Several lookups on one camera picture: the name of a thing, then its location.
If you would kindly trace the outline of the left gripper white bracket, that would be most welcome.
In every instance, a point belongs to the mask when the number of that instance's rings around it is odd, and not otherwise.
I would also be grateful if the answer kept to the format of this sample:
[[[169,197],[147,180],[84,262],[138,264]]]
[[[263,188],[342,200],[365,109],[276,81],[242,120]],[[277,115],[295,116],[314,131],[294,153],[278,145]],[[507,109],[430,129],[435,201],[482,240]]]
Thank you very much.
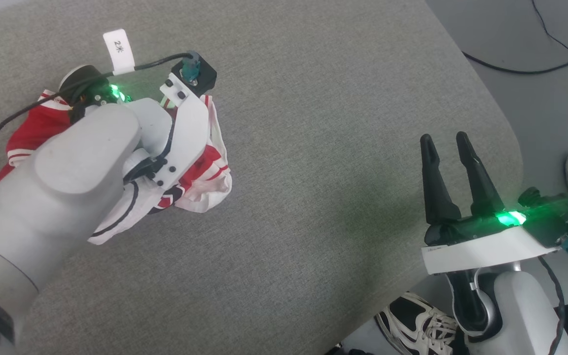
[[[77,67],[60,89],[72,107],[60,134],[60,187],[117,189],[131,182],[167,190],[205,151],[208,109],[174,73],[160,88],[168,108],[150,98],[127,103],[92,65]]]

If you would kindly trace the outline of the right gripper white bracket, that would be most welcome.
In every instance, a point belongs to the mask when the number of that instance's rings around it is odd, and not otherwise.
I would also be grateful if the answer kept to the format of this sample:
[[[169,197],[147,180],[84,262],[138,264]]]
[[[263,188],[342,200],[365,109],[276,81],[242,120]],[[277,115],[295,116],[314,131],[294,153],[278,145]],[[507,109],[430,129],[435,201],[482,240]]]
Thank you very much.
[[[453,204],[440,173],[432,137],[424,134],[420,138],[426,222],[431,225],[422,248],[426,271],[433,275],[475,270],[557,251],[557,245],[546,247],[527,231],[527,214],[501,212],[503,201],[464,131],[456,134],[456,144],[473,200],[473,216],[461,220],[460,209]]]

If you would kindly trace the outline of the red and white jersey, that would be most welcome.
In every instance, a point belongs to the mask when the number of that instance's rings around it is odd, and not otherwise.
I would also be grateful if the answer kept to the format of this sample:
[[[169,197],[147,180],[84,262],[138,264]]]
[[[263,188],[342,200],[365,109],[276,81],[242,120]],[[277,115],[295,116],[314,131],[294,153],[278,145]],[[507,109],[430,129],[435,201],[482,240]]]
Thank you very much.
[[[89,243],[104,244],[145,216],[171,207],[205,213],[227,198],[233,180],[218,114],[211,95],[202,95],[200,99],[207,106],[210,124],[210,137],[201,157],[165,191],[145,176],[127,184],[122,198],[89,238]],[[70,107],[60,97],[32,108],[7,142],[7,164],[0,171],[0,179],[19,167],[48,139],[67,130],[71,126],[69,112]]]

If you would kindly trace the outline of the grey fabric sofa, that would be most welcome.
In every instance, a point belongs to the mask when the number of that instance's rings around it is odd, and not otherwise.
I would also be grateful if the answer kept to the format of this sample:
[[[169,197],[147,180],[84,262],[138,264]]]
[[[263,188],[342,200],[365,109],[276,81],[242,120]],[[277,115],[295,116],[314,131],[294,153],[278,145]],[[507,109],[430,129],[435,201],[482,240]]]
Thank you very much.
[[[426,277],[420,137],[453,202],[465,131],[505,202],[513,130],[424,0],[0,2],[0,122],[72,68],[196,50],[233,189],[85,247],[34,303],[22,355],[323,355]]]

